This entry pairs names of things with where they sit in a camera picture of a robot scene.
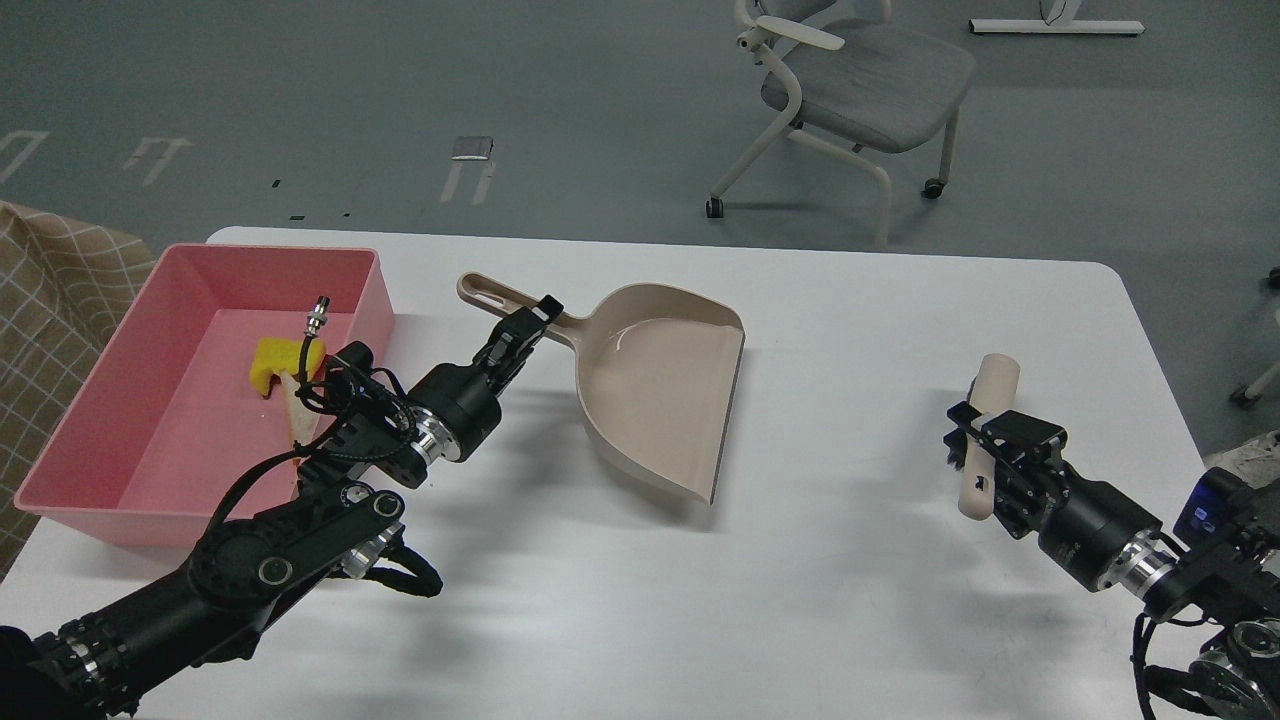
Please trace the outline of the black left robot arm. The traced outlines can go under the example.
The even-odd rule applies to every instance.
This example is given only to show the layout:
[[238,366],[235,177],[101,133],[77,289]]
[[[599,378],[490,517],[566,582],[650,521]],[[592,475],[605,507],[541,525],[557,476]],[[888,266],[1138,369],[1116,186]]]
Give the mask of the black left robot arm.
[[251,659],[265,630],[329,578],[439,594],[436,569],[404,543],[404,500],[364,474],[376,468],[416,488],[438,459],[468,459],[562,311],[550,296],[520,304],[471,363],[440,364],[411,389],[362,342],[330,355],[297,395],[332,424],[238,478],[178,569],[55,632],[3,628],[3,716],[133,715],[186,669]]

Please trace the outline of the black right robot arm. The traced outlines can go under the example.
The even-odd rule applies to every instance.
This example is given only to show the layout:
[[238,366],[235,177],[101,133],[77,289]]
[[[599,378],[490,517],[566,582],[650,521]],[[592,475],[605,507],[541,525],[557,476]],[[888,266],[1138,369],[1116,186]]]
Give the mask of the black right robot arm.
[[[968,402],[947,411],[948,461],[974,470],[995,518],[1091,592],[1120,585],[1143,605],[1132,632],[1132,671],[1144,719],[1152,698],[1216,719],[1277,716],[1277,487],[1254,488],[1208,469],[1172,534],[1120,489],[1082,477],[1061,452],[1064,428],[1007,410],[983,414]],[[1188,667],[1149,662],[1158,626],[1180,625],[1194,607],[1216,626]]]

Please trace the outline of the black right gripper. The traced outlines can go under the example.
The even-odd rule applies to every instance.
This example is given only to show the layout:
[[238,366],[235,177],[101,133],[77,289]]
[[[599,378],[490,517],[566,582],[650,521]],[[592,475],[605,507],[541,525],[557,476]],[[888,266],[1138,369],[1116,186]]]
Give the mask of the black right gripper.
[[996,518],[1015,539],[1039,532],[1039,550],[1091,592],[1146,593],[1166,575],[1164,523],[1106,482],[1068,482],[1066,432],[1015,410],[947,410],[947,462],[963,474],[957,509]]

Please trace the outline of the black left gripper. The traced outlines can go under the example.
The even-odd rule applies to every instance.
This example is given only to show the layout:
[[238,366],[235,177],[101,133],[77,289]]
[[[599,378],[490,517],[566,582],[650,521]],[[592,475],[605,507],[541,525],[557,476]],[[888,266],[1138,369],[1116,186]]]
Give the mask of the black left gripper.
[[544,296],[498,320],[471,365],[439,364],[410,391],[408,398],[428,410],[449,433],[445,459],[465,462],[502,419],[497,393],[521,372],[547,329],[564,306]]

